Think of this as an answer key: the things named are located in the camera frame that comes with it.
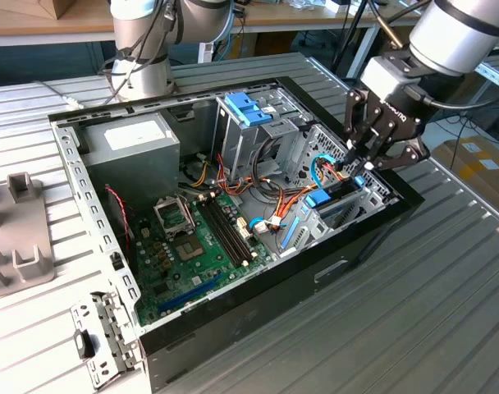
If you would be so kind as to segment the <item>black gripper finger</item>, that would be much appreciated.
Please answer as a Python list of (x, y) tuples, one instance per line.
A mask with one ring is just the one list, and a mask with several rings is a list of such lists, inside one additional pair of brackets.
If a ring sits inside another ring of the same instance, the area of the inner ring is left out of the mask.
[(415, 138), (393, 144), (385, 144), (381, 137), (371, 137), (365, 155), (358, 158), (358, 172), (408, 167), (428, 158), (430, 153), (421, 140), (422, 133), (423, 125)]
[(344, 132), (348, 152), (343, 159), (344, 164), (352, 164), (363, 157), (366, 144), (372, 137), (370, 126), (372, 117), (368, 116), (367, 103), (369, 92), (363, 89), (351, 89), (346, 97)]

